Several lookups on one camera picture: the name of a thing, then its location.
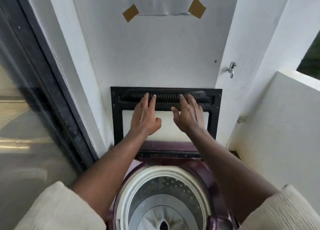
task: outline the greenery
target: greenery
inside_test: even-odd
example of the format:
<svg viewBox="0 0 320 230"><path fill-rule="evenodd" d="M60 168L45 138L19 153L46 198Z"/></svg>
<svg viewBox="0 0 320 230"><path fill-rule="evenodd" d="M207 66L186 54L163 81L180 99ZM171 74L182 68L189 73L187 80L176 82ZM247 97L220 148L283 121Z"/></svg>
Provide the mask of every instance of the greenery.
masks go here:
<svg viewBox="0 0 320 230"><path fill-rule="evenodd" d="M302 59L297 71L320 80L320 32Z"/></svg>

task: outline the brown tape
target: brown tape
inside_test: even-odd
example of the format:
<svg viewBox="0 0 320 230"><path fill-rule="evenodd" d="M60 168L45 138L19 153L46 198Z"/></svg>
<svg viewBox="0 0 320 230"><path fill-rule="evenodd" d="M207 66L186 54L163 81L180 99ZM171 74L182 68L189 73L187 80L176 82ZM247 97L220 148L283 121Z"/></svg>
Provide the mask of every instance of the brown tape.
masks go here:
<svg viewBox="0 0 320 230"><path fill-rule="evenodd" d="M124 11L123 16L127 22L130 22L136 15L139 14L137 7L133 4L127 10Z"/></svg>
<svg viewBox="0 0 320 230"><path fill-rule="evenodd" d="M200 19L206 9L199 0L193 0L188 12Z"/></svg>

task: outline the sleeve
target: sleeve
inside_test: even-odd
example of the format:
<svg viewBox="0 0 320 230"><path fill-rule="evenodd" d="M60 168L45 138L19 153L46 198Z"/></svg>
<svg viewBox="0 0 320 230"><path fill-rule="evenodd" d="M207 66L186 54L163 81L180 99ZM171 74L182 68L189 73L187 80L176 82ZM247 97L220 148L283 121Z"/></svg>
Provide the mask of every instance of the sleeve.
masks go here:
<svg viewBox="0 0 320 230"><path fill-rule="evenodd" d="M57 182L46 188L15 230L105 230L102 218L76 193Z"/></svg>
<svg viewBox="0 0 320 230"><path fill-rule="evenodd" d="M320 217L291 185L266 199L242 224L242 230L320 229Z"/></svg>

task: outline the washing machine drum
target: washing machine drum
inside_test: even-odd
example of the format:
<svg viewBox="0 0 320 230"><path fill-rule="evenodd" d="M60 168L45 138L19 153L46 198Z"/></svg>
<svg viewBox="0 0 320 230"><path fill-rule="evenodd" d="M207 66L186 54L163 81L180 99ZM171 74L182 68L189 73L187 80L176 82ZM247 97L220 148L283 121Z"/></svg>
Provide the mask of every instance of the washing machine drum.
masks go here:
<svg viewBox="0 0 320 230"><path fill-rule="evenodd" d="M203 185L175 166L143 167L123 185L115 204L117 230L204 230L211 215Z"/></svg>

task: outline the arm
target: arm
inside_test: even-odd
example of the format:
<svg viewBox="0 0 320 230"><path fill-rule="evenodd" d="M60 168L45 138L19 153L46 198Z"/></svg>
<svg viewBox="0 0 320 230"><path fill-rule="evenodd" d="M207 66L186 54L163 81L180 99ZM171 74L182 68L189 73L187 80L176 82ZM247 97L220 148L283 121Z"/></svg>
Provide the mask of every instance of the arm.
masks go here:
<svg viewBox="0 0 320 230"><path fill-rule="evenodd" d="M135 155L146 138L161 127L161 119L154 117L154 96L148 106L146 94L134 109L130 131L113 149L76 181L71 188L103 219Z"/></svg>
<svg viewBox="0 0 320 230"><path fill-rule="evenodd" d="M203 110L191 95L180 95L181 113L172 107L174 122L185 132L209 166L226 204L238 221L258 208L278 190L261 175L248 168L204 129Z"/></svg>

